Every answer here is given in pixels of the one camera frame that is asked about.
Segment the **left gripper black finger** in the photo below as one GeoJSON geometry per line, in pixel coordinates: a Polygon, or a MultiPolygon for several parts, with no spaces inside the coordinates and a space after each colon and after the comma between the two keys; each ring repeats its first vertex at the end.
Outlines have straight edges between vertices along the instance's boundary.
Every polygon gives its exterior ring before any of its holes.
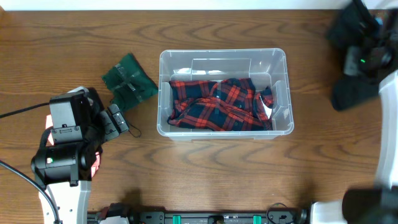
{"type": "Polygon", "coordinates": [[[111,141],[119,136],[119,131],[115,126],[115,123],[113,122],[111,116],[106,110],[103,110],[99,114],[101,118],[101,123],[104,128],[104,137],[102,142],[106,143],[108,141],[111,141]]]}
{"type": "Polygon", "coordinates": [[[110,118],[119,133],[124,133],[129,130],[129,125],[127,124],[118,105],[116,105],[116,104],[109,105],[108,111],[110,112],[110,115],[111,115],[110,118]]]}

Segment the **dark green garment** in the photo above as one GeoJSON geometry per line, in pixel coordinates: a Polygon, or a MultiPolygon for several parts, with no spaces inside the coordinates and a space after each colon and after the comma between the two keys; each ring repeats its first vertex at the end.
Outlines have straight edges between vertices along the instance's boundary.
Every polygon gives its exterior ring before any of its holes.
{"type": "Polygon", "coordinates": [[[107,89],[112,92],[112,104],[123,112],[158,94],[158,86],[146,74],[132,53],[125,55],[102,76],[107,89]]]}

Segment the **red plaid flannel shirt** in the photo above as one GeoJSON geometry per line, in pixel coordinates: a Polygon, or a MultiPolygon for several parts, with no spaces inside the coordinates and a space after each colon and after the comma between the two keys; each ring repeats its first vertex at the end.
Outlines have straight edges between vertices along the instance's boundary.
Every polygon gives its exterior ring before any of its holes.
{"type": "Polygon", "coordinates": [[[274,97],[271,87],[257,91],[250,78],[169,82],[171,126],[211,131],[269,131],[274,97]]]}

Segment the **black garment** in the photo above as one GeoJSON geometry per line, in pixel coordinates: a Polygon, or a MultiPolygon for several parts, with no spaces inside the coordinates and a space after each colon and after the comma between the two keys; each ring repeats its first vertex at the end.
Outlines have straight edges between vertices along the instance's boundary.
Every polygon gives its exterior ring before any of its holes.
{"type": "Polygon", "coordinates": [[[368,77],[343,76],[331,93],[331,104],[336,111],[357,106],[378,95],[379,82],[368,77]]]}

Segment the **dark navy garment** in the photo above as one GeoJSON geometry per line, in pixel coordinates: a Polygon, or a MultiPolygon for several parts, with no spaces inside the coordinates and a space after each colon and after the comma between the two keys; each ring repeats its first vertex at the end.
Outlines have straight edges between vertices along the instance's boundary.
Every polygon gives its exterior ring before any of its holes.
{"type": "Polygon", "coordinates": [[[345,50],[375,36],[380,26],[361,0],[352,0],[331,23],[326,39],[337,49],[345,50]]]}

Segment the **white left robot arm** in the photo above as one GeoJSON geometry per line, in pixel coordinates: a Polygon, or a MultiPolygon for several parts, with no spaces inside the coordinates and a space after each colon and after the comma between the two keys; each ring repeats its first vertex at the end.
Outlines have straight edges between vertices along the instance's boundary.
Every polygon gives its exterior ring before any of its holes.
{"type": "Polygon", "coordinates": [[[50,123],[31,160],[45,223],[86,223],[91,180],[102,145],[128,131],[115,104],[80,86],[49,101],[50,123]]]}

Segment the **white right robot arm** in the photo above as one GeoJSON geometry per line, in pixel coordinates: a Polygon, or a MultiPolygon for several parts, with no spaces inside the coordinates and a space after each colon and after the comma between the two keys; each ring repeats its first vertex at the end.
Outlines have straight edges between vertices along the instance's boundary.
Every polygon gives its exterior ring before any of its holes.
{"type": "Polygon", "coordinates": [[[397,9],[377,19],[353,1],[334,21],[328,40],[344,50],[344,77],[333,89],[332,105],[342,111],[379,95],[381,151],[371,189],[349,189],[343,199],[315,202],[307,223],[397,223],[397,9]]]}

